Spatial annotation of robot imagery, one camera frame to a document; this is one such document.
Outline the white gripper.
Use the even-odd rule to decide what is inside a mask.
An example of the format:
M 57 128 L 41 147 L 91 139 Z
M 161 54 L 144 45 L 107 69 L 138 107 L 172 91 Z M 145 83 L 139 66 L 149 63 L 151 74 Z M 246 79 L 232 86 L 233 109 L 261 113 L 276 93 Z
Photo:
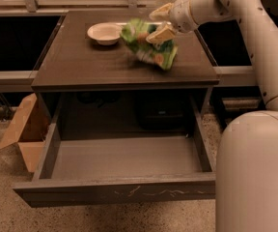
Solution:
M 150 44 L 162 44 L 170 41 L 181 33 L 188 33 L 198 28 L 191 12 L 191 0 L 176 0 L 173 4 L 167 3 L 149 14 L 153 21 L 170 21 L 171 24 L 163 22 L 156 30 L 149 34 L 146 41 Z

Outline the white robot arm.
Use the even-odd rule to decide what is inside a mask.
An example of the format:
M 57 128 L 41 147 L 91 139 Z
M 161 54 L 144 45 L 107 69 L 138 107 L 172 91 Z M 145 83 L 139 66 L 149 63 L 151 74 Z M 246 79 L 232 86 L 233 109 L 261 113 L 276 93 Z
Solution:
M 278 27 L 261 0 L 176 0 L 150 14 L 188 33 L 235 19 L 265 109 L 225 128 L 216 160 L 216 232 L 278 232 Z

